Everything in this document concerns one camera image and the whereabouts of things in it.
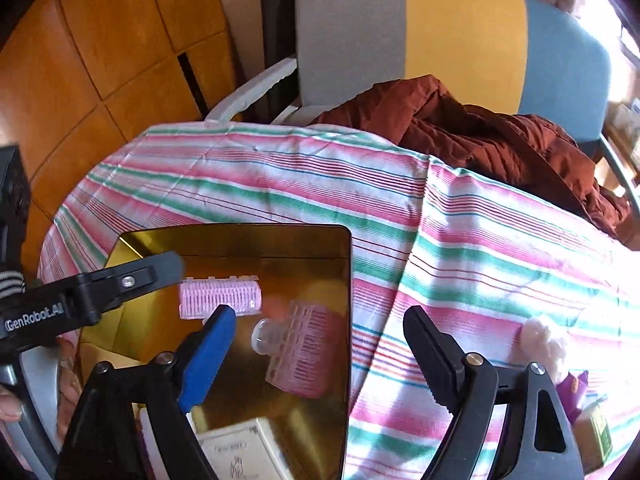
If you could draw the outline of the person's left hand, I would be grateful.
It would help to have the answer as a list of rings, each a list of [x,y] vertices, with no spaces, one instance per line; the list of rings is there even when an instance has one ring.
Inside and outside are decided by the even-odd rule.
[[[58,438],[63,441],[80,397],[81,386],[74,369],[76,356],[74,345],[63,337],[58,337],[56,343],[60,348],[56,430],[58,430]],[[23,413],[17,397],[4,387],[1,387],[0,411],[2,422],[18,422]]]

